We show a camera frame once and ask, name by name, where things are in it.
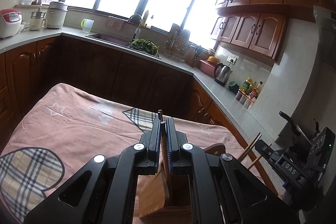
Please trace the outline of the wooden utensil holder box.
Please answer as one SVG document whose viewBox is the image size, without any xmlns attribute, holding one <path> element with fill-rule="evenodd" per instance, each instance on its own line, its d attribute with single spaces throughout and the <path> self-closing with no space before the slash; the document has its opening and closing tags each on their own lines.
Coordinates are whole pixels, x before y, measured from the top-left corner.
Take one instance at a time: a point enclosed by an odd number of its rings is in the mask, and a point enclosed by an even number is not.
<svg viewBox="0 0 336 224">
<path fill-rule="evenodd" d="M 177 223 L 178 217 L 191 214 L 194 223 L 223 223 L 213 169 L 225 151 L 222 143 L 201 149 L 186 140 L 163 138 L 157 173 L 138 186 L 137 217 Z"/>
</svg>

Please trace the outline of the pink plastic basin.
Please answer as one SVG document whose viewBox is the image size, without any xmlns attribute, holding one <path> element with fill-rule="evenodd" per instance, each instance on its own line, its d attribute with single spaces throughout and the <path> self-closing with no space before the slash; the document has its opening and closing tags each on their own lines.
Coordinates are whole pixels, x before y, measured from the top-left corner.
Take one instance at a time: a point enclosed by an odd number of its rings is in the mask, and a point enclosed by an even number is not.
<svg viewBox="0 0 336 224">
<path fill-rule="evenodd" d="M 211 77 L 214 76 L 216 65 L 216 63 L 212 63 L 208 60 L 200 60 L 200 70 Z"/>
</svg>

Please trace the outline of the small white blender pot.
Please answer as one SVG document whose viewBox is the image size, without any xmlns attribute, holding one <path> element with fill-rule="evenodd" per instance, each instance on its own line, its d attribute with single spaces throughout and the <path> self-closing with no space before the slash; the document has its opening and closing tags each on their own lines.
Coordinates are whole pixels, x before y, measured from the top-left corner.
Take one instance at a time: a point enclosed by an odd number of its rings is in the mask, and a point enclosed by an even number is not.
<svg viewBox="0 0 336 224">
<path fill-rule="evenodd" d="M 37 11 L 31 12 L 29 30 L 40 31 L 47 27 L 47 20 L 45 18 L 46 12 L 38 8 Z"/>
</svg>

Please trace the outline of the chrome sink faucet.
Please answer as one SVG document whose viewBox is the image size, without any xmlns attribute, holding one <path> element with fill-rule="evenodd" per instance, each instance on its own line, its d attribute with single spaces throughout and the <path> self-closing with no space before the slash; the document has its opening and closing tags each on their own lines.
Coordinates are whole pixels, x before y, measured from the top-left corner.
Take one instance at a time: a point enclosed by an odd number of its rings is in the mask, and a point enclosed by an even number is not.
<svg viewBox="0 0 336 224">
<path fill-rule="evenodd" d="M 133 14 L 132 16 L 129 17 L 127 22 L 135 24 L 137 26 L 137 28 L 135 29 L 133 38 L 132 38 L 132 41 L 135 41 L 139 38 L 139 34 L 141 32 L 142 17 L 139 14 Z"/>
</svg>

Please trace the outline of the wall power socket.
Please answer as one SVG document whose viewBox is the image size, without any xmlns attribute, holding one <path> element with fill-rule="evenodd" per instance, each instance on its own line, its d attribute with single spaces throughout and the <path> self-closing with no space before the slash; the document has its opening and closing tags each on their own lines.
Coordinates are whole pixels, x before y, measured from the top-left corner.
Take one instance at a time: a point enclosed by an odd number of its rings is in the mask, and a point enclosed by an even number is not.
<svg viewBox="0 0 336 224">
<path fill-rule="evenodd" d="M 237 58 L 236 57 L 232 57 L 232 56 L 228 56 L 227 57 L 227 62 L 234 65 L 236 63 Z"/>
</svg>

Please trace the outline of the brown wooden chopstick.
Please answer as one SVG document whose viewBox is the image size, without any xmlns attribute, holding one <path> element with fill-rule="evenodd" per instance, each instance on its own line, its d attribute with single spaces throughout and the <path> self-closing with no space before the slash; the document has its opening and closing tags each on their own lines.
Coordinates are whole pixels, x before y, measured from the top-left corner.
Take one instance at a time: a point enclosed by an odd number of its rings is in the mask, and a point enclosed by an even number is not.
<svg viewBox="0 0 336 224">
<path fill-rule="evenodd" d="M 165 180 L 168 190 L 168 201 L 170 201 L 172 197 L 172 191 L 171 191 L 171 174 L 169 172 L 169 162 L 168 162 L 168 152 L 167 152 L 167 133 L 166 133 L 166 122 L 163 119 L 163 113 L 162 110 L 158 110 L 158 118 L 160 120 L 160 129 L 161 129 L 161 147 L 162 147 L 162 162 L 163 162 L 163 168 L 165 173 Z"/>
</svg>

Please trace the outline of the white cylindrical cooker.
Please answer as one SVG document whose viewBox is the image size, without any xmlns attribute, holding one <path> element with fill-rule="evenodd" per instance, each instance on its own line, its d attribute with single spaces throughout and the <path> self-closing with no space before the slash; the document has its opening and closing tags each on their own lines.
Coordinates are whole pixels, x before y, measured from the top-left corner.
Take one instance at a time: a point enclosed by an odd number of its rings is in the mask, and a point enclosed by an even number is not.
<svg viewBox="0 0 336 224">
<path fill-rule="evenodd" d="M 68 11 L 68 5 L 63 2 L 50 2 L 47 9 L 46 20 L 47 28 L 60 29 Z"/>
</svg>

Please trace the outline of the green white plastic jug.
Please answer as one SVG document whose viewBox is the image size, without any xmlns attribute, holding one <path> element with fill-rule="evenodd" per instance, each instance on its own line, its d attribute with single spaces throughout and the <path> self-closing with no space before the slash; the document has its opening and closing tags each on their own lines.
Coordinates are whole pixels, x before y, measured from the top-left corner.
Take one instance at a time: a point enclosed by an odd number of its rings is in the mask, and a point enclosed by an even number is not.
<svg viewBox="0 0 336 224">
<path fill-rule="evenodd" d="M 90 33 L 92 30 L 92 26 L 94 24 L 94 20 L 91 19 L 83 19 L 80 23 L 80 26 L 82 28 L 82 32 L 84 33 Z"/>
</svg>

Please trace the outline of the red white rice cooker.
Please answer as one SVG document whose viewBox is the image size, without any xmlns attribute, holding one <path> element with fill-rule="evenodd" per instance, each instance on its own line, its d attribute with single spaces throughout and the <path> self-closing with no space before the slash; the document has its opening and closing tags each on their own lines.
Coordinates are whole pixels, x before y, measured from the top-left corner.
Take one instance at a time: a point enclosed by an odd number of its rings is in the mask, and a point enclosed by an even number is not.
<svg viewBox="0 0 336 224">
<path fill-rule="evenodd" d="M 0 10 L 0 38 L 5 39 L 17 34 L 22 22 L 21 12 L 16 9 Z"/>
</svg>

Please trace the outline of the chopsticks in holder right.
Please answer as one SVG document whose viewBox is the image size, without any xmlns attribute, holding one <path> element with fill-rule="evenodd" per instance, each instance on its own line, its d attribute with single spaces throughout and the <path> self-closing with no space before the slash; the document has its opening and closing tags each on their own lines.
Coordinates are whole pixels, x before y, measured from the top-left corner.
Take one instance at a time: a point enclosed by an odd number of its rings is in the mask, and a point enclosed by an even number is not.
<svg viewBox="0 0 336 224">
<path fill-rule="evenodd" d="M 254 139 L 247 145 L 247 147 L 245 148 L 245 150 L 238 156 L 237 160 L 238 162 L 242 162 L 248 155 L 249 153 L 252 151 L 253 147 L 255 146 L 256 142 L 261 138 L 262 134 L 258 133 Z M 261 159 L 261 155 L 258 156 L 256 159 L 254 159 L 254 161 L 252 161 L 252 163 L 247 167 L 248 170 L 250 170 L 260 159 Z"/>
</svg>

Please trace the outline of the green vegetables in sink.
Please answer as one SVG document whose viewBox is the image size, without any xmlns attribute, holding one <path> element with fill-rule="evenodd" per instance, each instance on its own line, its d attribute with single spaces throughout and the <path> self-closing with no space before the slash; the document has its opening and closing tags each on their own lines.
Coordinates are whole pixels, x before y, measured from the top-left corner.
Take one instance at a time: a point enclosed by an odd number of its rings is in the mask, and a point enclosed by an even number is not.
<svg viewBox="0 0 336 224">
<path fill-rule="evenodd" d="M 131 49 L 138 50 L 141 52 L 145 52 L 152 56 L 158 55 L 159 47 L 154 44 L 152 41 L 147 39 L 136 39 L 129 45 Z"/>
</svg>

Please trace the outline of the steel electric kettle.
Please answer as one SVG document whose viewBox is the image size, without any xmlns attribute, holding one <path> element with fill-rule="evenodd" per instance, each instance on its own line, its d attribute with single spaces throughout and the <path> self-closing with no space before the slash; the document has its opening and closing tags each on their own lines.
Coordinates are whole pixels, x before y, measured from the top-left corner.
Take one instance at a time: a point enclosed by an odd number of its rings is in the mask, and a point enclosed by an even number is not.
<svg viewBox="0 0 336 224">
<path fill-rule="evenodd" d="M 218 63 L 214 69 L 214 81 L 221 86 L 225 86 L 231 73 L 232 70 L 228 65 Z"/>
</svg>

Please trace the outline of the pink heart-patterned tablecloth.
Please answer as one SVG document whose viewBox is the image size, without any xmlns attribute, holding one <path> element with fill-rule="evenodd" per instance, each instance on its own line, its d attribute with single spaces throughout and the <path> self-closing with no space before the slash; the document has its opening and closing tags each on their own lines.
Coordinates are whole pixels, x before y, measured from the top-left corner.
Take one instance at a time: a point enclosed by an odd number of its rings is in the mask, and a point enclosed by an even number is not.
<svg viewBox="0 0 336 224">
<path fill-rule="evenodd" d="M 22 223 L 90 159 L 112 157 L 150 132 L 154 112 L 57 84 L 1 144 L 1 223 Z"/>
</svg>

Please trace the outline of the condiment bottles group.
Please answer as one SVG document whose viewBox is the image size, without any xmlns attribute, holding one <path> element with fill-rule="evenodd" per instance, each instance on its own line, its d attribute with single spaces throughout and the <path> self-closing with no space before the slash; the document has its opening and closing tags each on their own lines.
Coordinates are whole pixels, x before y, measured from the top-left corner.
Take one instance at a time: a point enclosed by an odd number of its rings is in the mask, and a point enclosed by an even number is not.
<svg viewBox="0 0 336 224">
<path fill-rule="evenodd" d="M 248 77 L 238 89 L 235 99 L 247 109 L 252 107 L 263 89 L 263 84 L 262 81 L 257 83 Z"/>
</svg>

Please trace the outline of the upper wooden wall cabinets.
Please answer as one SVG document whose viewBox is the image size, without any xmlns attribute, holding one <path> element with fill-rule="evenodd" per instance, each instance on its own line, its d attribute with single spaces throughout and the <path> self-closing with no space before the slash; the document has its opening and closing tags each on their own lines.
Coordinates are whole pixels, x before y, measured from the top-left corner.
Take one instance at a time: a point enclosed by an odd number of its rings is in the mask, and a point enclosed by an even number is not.
<svg viewBox="0 0 336 224">
<path fill-rule="evenodd" d="M 218 0 L 222 18 L 216 46 L 243 48 L 276 61 L 289 19 L 313 22 L 313 7 L 327 7 L 327 0 Z"/>
</svg>

